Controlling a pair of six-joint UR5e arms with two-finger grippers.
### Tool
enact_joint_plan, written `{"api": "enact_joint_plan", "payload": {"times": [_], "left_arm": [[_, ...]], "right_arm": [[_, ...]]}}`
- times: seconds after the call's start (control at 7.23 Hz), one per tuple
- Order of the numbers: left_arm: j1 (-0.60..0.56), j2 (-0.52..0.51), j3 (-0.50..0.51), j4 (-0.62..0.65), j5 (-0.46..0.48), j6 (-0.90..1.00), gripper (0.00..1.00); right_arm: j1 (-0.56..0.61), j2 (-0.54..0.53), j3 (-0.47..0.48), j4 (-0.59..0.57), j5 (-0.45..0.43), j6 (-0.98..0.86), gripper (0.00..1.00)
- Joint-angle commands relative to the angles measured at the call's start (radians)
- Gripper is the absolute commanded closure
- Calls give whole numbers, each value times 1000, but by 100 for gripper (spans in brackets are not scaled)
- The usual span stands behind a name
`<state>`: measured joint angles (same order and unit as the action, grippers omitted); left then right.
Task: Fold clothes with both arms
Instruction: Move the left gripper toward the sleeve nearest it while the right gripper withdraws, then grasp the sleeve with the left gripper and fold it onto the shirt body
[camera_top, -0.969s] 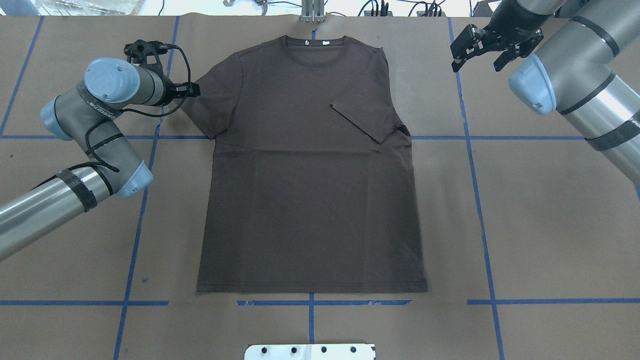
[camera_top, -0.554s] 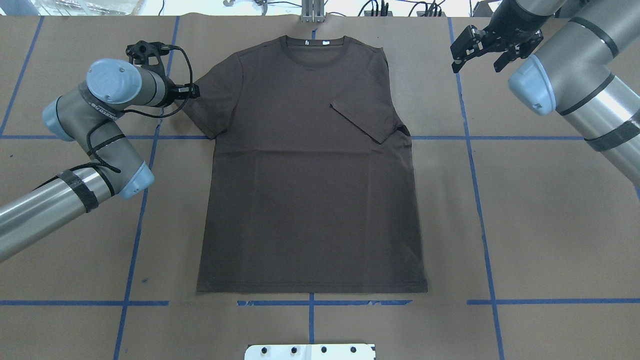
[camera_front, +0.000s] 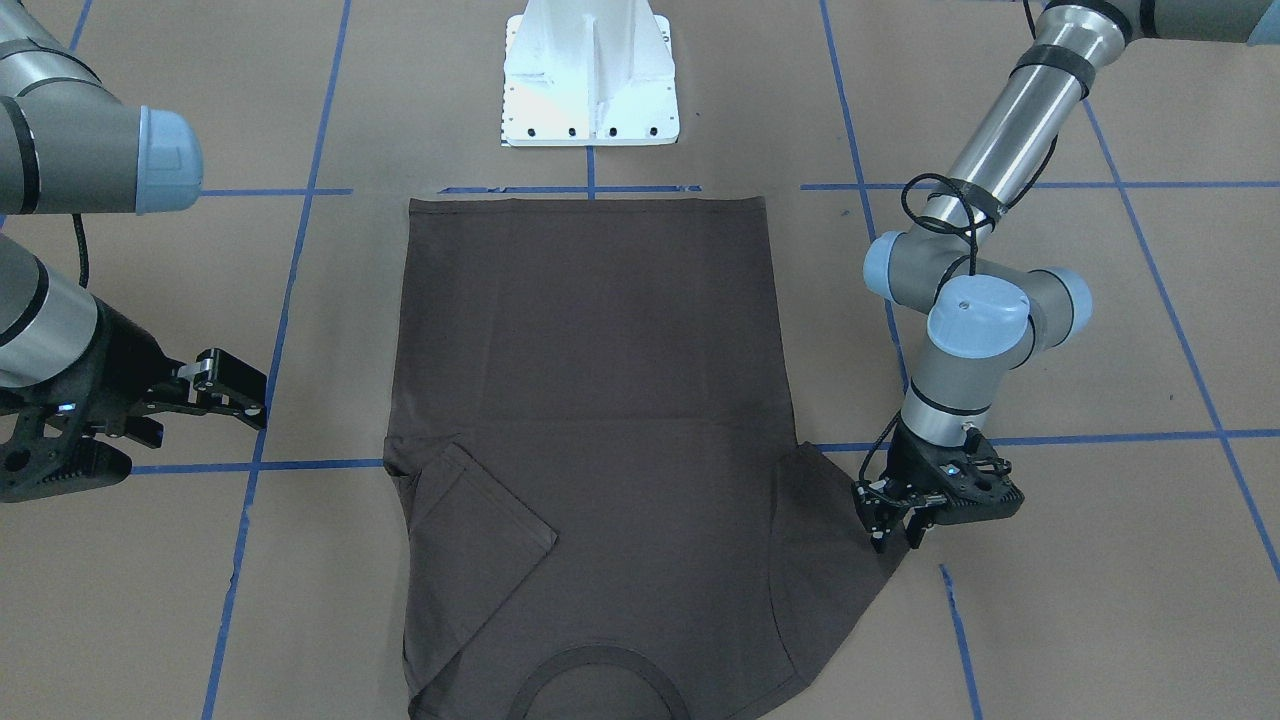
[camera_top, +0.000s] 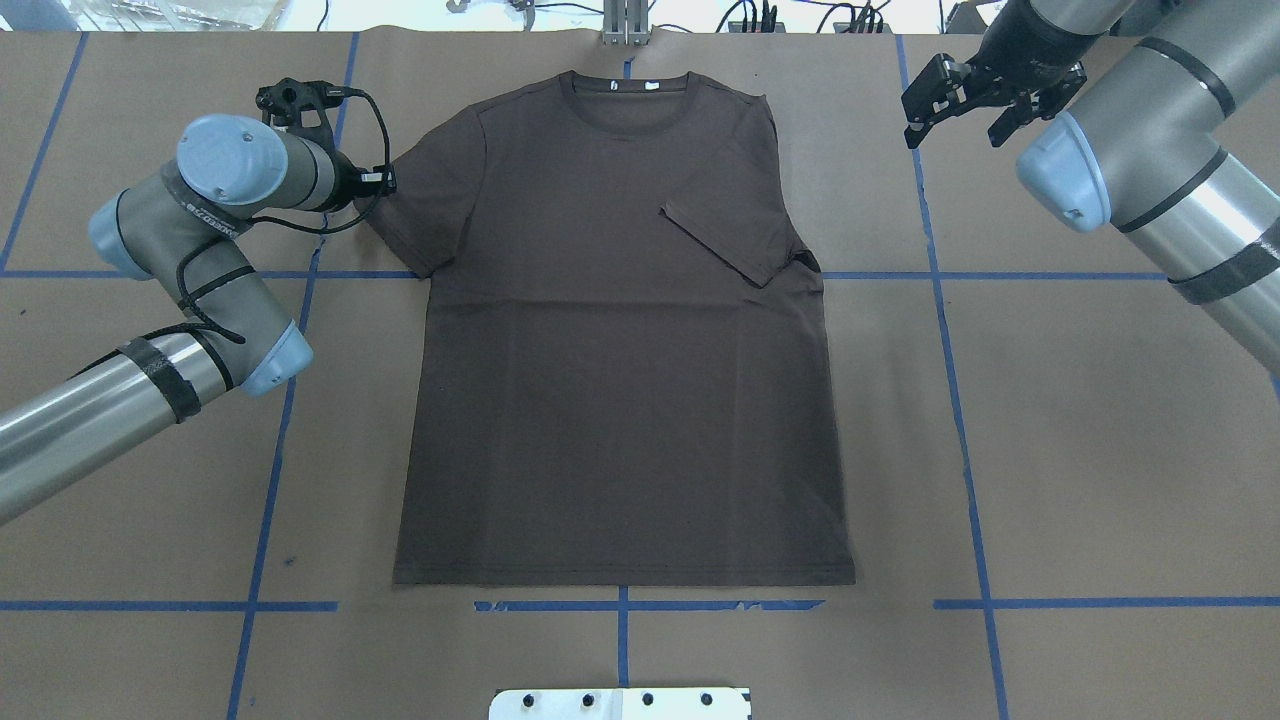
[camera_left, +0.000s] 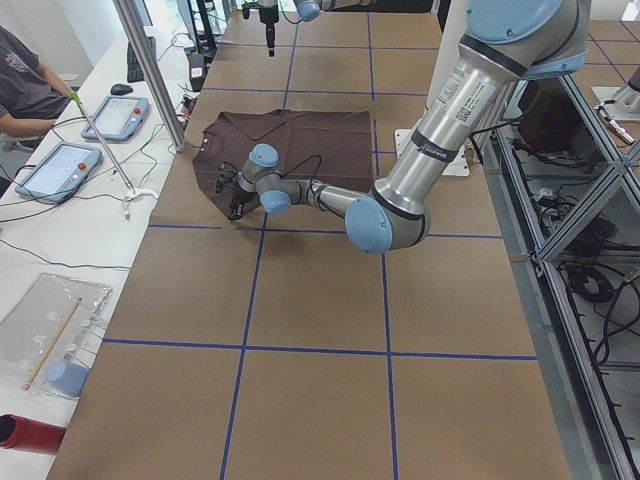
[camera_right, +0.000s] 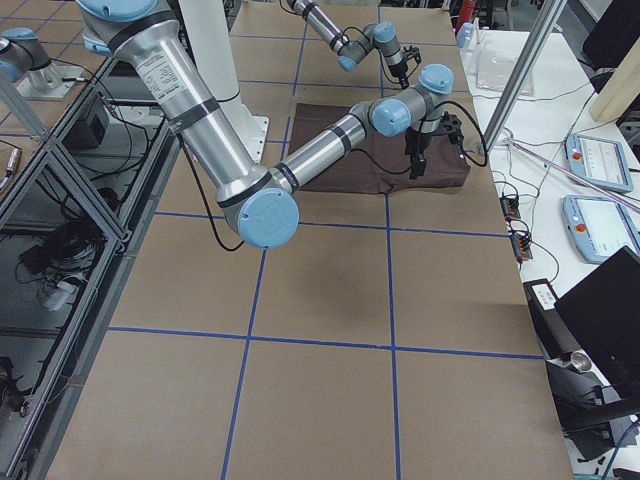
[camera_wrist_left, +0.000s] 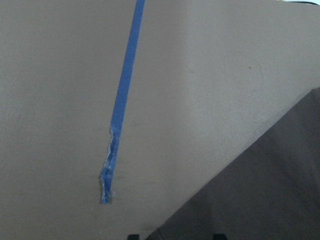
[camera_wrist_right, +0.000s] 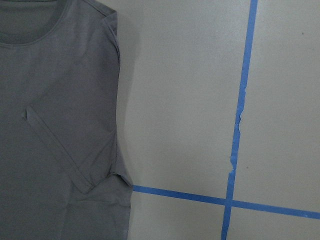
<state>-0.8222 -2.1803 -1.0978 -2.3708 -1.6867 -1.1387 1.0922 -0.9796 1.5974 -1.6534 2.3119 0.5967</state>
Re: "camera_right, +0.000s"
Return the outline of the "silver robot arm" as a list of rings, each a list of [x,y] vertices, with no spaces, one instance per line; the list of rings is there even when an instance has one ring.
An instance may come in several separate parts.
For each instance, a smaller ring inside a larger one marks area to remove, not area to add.
[[[360,102],[272,168],[257,164],[178,39],[179,22],[164,1],[81,1],[85,45],[131,64],[216,187],[216,202],[245,243],[274,249],[295,234],[299,209],[292,195],[347,156],[373,133],[393,137],[433,132],[451,94],[454,73],[428,64],[410,85],[406,57],[389,22],[370,25],[361,41],[379,50],[402,89]]]
[[[337,55],[339,66],[352,72],[371,52],[377,51],[387,67],[390,82],[401,89],[409,87],[409,77],[421,63],[418,47],[403,47],[395,26],[384,21],[362,29],[340,29],[315,1],[287,1],[290,14],[301,17]]]

